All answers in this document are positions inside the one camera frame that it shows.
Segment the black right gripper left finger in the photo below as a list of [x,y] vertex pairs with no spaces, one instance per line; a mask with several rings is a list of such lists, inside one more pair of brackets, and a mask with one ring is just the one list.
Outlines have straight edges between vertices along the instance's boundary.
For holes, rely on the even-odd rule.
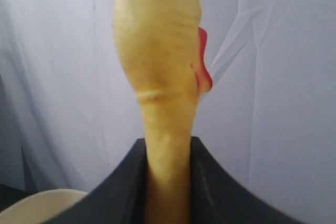
[[146,172],[145,142],[141,138],[96,189],[59,215],[59,222],[144,223]]

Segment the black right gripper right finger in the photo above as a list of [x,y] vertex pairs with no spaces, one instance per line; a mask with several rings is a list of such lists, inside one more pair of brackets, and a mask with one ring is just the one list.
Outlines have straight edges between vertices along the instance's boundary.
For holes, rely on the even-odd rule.
[[192,223],[300,223],[238,183],[196,136],[190,161]]

